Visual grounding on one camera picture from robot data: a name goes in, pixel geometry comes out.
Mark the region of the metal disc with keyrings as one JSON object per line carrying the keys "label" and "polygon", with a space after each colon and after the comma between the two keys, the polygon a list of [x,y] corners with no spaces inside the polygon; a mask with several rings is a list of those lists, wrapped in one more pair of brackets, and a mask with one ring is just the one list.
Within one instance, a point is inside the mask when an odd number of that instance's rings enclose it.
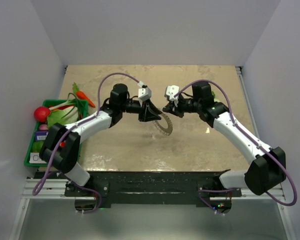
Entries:
{"label": "metal disc with keyrings", "polygon": [[153,120],[154,127],[164,136],[170,136],[173,133],[173,123],[168,115],[163,111],[160,114],[161,120]]}

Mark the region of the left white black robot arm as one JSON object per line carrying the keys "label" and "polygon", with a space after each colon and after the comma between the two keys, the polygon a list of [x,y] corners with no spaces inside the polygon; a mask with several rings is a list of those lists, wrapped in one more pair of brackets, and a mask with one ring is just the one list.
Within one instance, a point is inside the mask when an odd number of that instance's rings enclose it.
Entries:
{"label": "left white black robot arm", "polygon": [[74,123],[55,123],[39,152],[40,159],[76,183],[78,193],[89,196],[94,184],[91,175],[78,163],[80,145],[94,134],[116,125],[124,113],[136,114],[140,122],[161,119],[161,110],[151,102],[151,90],[143,86],[138,93],[138,99],[133,100],[125,84],[115,84],[99,111]]}

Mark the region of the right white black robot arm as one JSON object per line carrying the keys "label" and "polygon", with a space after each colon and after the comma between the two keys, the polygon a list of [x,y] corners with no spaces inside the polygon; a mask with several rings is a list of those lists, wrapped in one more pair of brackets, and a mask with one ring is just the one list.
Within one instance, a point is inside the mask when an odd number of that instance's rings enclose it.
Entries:
{"label": "right white black robot arm", "polygon": [[202,121],[225,136],[249,163],[246,171],[228,170],[219,176],[212,185],[217,196],[223,197],[233,188],[248,188],[260,196],[286,179],[285,152],[262,142],[245,128],[224,103],[215,100],[209,83],[193,84],[189,98],[181,95],[179,86],[169,85],[164,96],[168,100],[163,108],[165,113],[179,118],[185,113],[198,114]]}

